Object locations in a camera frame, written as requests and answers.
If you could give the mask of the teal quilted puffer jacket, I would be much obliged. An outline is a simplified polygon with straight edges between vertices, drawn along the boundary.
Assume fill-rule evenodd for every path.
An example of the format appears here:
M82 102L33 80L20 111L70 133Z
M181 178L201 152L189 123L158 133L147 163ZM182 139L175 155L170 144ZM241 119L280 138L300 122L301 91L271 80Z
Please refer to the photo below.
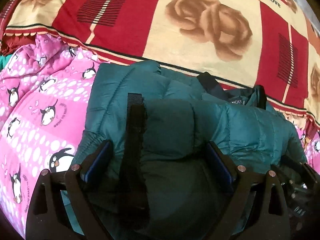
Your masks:
M207 143L257 173L284 155L306 162L293 124L258 105L258 87L227 95L217 98L198 78L154 61L98 67L73 161L111 142L88 197L112 237L203 239L212 231L232 195Z

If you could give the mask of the green purple clothes pile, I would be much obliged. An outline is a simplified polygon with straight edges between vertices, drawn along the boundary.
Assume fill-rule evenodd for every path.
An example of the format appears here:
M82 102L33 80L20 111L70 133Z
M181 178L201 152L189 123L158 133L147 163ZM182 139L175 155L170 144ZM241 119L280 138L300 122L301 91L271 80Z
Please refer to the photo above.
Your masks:
M0 70L2 70L7 65L10 59L11 59L11 55L0 56Z

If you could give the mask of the pink penguin quilt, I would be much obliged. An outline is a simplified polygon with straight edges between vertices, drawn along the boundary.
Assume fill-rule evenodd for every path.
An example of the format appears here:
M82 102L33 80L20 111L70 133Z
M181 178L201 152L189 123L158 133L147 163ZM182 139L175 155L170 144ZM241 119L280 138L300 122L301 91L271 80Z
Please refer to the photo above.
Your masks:
M67 171L85 129L94 76L101 62L91 51L61 38L37 35L19 48L1 71L1 228L3 239L26 239L29 205L41 171ZM228 99L209 73L198 78L205 91ZM66 191L63 204L82 234ZM291 232L290 239L319 239L319 232Z

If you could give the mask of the red cream rose blanket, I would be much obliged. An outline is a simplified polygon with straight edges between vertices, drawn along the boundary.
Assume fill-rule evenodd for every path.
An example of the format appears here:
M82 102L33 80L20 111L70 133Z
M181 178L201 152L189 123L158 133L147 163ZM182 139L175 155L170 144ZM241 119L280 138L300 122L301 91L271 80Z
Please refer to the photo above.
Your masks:
M262 85L306 141L319 131L319 34L294 0L9 0L3 46L44 32L113 62Z

